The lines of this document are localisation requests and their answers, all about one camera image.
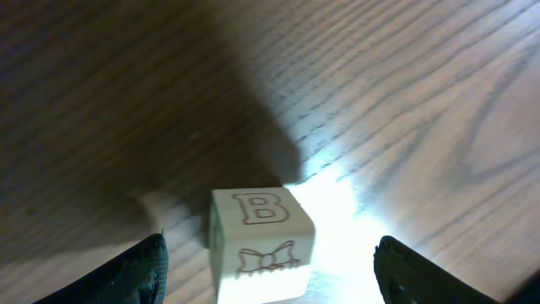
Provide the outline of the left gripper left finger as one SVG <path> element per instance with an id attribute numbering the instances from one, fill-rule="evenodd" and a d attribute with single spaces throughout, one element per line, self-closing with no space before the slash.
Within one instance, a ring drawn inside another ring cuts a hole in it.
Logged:
<path id="1" fill-rule="evenodd" d="M 162 304 L 168 267 L 165 238 L 156 233 L 35 304 Z"/>

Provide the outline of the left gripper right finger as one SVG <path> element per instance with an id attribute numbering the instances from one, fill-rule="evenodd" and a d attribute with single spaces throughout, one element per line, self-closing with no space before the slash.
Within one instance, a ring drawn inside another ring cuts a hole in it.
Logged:
<path id="1" fill-rule="evenodd" d="M 375 248 L 374 272 L 386 304 L 498 304 L 392 236 Z"/>

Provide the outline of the plain wooden block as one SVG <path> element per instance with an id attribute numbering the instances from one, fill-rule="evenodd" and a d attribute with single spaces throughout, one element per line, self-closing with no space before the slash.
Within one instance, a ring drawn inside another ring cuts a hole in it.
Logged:
<path id="1" fill-rule="evenodd" d="M 212 191 L 208 246 L 218 304 L 303 296 L 316 229 L 284 187 Z"/>

